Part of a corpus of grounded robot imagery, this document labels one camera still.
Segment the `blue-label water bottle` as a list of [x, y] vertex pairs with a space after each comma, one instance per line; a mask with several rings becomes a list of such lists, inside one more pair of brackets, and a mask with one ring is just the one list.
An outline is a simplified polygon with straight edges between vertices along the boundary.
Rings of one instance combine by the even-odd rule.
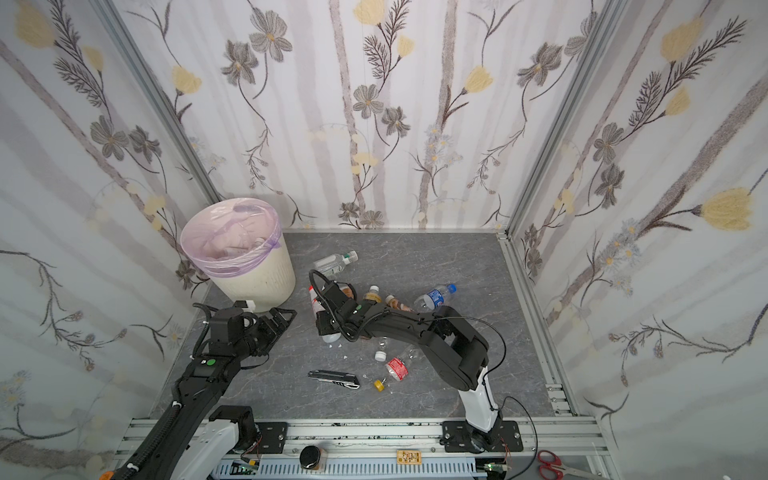
[[419, 296], [415, 301], [414, 309], [418, 312], [436, 310], [437, 308], [446, 305], [456, 292], [457, 287], [455, 284], [438, 285], [427, 293]]

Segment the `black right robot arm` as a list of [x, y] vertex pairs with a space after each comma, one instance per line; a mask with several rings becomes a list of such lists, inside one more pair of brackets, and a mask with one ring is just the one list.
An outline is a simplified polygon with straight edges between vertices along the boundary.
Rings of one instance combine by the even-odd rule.
[[310, 283], [316, 303], [318, 334], [338, 334], [355, 342], [387, 338], [414, 347], [436, 374], [458, 391], [465, 418], [442, 423], [440, 444], [448, 453], [521, 452], [519, 427], [503, 418], [488, 378], [489, 343], [455, 309], [428, 313], [391, 307], [373, 298], [359, 299], [351, 286]]

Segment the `white red-capped bottle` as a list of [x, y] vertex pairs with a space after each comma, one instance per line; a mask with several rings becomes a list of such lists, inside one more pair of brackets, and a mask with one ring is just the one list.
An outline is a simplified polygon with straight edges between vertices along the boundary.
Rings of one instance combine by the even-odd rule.
[[315, 317], [315, 326], [318, 334], [326, 343], [334, 343], [340, 339], [341, 334], [331, 324], [332, 316], [319, 301], [316, 290], [310, 286], [308, 289], [312, 312]]

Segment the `yellow red tea bottle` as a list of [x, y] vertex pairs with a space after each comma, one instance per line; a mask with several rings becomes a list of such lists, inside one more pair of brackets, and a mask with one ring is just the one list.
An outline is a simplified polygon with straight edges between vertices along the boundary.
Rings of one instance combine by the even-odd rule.
[[382, 301], [380, 288], [376, 285], [371, 285], [368, 292], [364, 295], [364, 299], [375, 303], [380, 303]]

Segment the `clear green-band square bottle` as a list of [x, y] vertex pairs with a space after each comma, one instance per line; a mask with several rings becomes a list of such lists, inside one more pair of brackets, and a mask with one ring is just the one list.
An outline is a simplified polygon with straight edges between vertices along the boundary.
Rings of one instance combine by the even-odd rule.
[[333, 254], [317, 260], [313, 264], [313, 269], [320, 274], [331, 278], [341, 273], [347, 266], [358, 261], [358, 254], [351, 250], [343, 254]]

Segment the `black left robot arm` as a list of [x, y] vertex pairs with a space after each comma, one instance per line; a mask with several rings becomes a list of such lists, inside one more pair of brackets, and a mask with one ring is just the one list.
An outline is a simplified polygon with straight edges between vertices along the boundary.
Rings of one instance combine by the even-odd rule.
[[172, 401], [113, 479], [205, 479], [223, 457], [258, 449], [264, 438], [250, 406], [218, 404], [243, 362], [267, 357], [297, 312], [275, 307], [253, 313], [244, 301], [228, 308], [193, 305], [204, 329]]

